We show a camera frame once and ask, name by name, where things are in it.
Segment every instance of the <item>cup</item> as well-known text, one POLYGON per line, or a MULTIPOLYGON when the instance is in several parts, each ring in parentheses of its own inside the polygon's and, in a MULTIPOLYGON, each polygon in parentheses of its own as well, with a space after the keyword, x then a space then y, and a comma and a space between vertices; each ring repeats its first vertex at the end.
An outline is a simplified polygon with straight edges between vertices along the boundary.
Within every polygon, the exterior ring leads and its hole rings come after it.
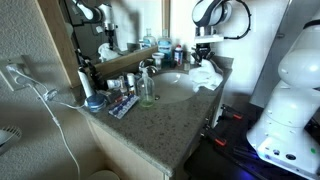
POLYGON ((156 68, 160 70, 162 66, 162 59, 164 58, 164 53, 161 53, 161 52, 153 53, 152 58, 155 59, 156 68))
POLYGON ((184 63, 184 70, 185 70, 185 71, 189 71, 189 70, 190 70, 190 63, 189 63, 189 61, 186 61, 186 62, 184 63))

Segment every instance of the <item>glass bottle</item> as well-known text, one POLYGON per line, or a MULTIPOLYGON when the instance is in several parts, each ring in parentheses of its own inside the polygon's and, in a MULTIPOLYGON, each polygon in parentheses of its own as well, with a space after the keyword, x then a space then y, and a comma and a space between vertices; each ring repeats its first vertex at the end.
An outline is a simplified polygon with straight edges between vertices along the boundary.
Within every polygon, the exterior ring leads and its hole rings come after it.
POLYGON ((142 77, 137 82, 139 104, 142 107, 151 107, 155 101, 154 82, 148 76, 147 69, 142 69, 142 77))

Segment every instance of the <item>towel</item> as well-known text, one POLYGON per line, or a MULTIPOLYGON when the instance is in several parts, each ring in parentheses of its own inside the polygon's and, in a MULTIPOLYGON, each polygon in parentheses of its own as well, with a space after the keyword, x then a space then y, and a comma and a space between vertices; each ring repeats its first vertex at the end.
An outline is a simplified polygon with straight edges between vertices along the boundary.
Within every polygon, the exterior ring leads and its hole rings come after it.
POLYGON ((217 72, 222 73, 222 70, 215 63, 203 59, 201 67, 189 71, 190 80, 193 83, 193 91, 198 92, 201 86, 214 91, 223 80, 222 75, 217 72))
POLYGON ((98 49, 98 53, 100 54, 99 59, 101 62, 110 61, 114 58, 120 57, 117 52, 110 49, 109 43, 102 44, 98 49))

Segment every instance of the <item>speckled countertop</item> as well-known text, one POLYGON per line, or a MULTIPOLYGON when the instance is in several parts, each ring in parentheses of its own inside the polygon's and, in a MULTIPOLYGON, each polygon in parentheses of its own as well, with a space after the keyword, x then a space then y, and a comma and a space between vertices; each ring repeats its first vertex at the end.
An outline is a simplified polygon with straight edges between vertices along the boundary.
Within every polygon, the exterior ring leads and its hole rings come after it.
POLYGON ((193 97, 185 101, 171 104, 159 104, 156 101, 148 109, 136 104, 121 120, 109 115, 107 109, 91 113, 82 108, 79 112, 172 177, 231 73, 230 69, 223 70, 224 81, 215 91, 200 88, 193 97))

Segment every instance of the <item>cabinet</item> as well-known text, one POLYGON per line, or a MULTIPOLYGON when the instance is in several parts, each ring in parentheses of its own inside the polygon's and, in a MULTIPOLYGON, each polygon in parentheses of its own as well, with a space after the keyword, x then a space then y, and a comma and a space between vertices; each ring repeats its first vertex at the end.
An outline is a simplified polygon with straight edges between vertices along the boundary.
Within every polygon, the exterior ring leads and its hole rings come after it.
POLYGON ((97 145, 105 154, 107 169, 116 173, 121 180, 169 180, 169 177, 142 159, 131 149, 88 121, 97 145))

